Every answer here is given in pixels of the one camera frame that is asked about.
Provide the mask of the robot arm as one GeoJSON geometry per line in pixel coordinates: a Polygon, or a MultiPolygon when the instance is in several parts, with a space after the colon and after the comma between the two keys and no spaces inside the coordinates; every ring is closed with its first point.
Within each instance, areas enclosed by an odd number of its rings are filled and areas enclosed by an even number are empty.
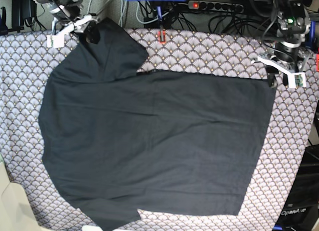
{"type": "Polygon", "coordinates": [[[61,48],[64,46],[65,36],[75,34],[88,43],[97,44],[100,34],[96,25],[99,23],[94,13],[82,14],[83,0],[32,0],[46,5],[53,15],[51,35],[47,36],[47,47],[61,48]]]}
{"type": "Polygon", "coordinates": [[[308,12],[303,0],[274,0],[274,8],[278,41],[273,48],[274,55],[262,61],[270,76],[270,85],[274,85],[274,75],[282,73],[285,86],[293,89],[306,87],[304,67],[309,57],[301,58],[299,49],[311,26],[308,12]]]}

